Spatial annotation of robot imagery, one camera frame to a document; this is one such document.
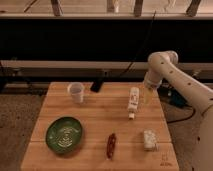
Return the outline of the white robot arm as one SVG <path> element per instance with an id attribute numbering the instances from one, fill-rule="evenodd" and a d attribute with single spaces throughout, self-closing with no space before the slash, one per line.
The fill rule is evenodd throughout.
<path id="1" fill-rule="evenodd" d="M 176 67 L 175 51 L 151 53 L 144 86 L 157 89 L 166 79 L 202 116 L 192 158 L 193 171 L 213 171 L 213 90 Z"/>

